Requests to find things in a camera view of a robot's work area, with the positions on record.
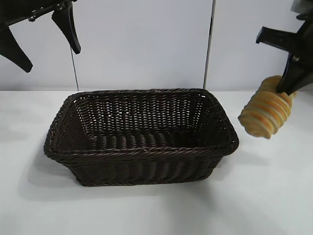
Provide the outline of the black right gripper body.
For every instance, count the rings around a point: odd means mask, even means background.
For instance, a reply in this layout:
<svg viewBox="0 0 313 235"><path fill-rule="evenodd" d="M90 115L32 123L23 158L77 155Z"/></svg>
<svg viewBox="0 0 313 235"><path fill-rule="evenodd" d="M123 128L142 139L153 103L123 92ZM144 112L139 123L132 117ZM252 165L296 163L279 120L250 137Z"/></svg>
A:
<svg viewBox="0 0 313 235"><path fill-rule="evenodd" d="M303 21L296 33L263 26L257 35L256 43L264 43L286 51L301 68L312 70L313 15L312 13L300 14L296 18Z"/></svg>

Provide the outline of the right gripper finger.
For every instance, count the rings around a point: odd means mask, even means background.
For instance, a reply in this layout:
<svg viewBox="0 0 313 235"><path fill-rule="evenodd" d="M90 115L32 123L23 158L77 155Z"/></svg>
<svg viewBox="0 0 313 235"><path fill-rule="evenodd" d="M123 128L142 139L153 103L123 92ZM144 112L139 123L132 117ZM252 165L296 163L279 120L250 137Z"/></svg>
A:
<svg viewBox="0 0 313 235"><path fill-rule="evenodd" d="M291 75L288 78L289 85L287 88L287 94L292 94L299 89L313 83L313 73L312 72L301 72L298 74Z"/></svg>
<svg viewBox="0 0 313 235"><path fill-rule="evenodd" d="M300 61L293 57L287 59L286 67L280 82L277 85L277 93L291 94L306 86L306 69Z"/></svg>

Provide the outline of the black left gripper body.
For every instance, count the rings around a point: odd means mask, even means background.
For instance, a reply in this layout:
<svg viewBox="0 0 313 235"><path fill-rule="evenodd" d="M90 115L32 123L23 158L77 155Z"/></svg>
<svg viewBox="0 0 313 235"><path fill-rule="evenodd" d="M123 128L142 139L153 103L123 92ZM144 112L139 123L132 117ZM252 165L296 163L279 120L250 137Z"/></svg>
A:
<svg viewBox="0 0 313 235"><path fill-rule="evenodd" d="M35 19L50 11L62 9L70 0L1 0L0 30L25 19Z"/></svg>

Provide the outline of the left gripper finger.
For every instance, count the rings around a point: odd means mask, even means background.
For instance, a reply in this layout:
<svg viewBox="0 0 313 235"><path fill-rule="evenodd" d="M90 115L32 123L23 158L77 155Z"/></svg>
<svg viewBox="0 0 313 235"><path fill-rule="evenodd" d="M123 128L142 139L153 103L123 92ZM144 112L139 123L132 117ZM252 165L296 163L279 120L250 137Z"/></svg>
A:
<svg viewBox="0 0 313 235"><path fill-rule="evenodd" d="M9 27L0 29L0 54L25 72L32 70L33 64L20 48Z"/></svg>
<svg viewBox="0 0 313 235"><path fill-rule="evenodd" d="M73 2L75 1L66 0L57 4L51 18L67 39L74 53L79 54L81 46L75 29Z"/></svg>

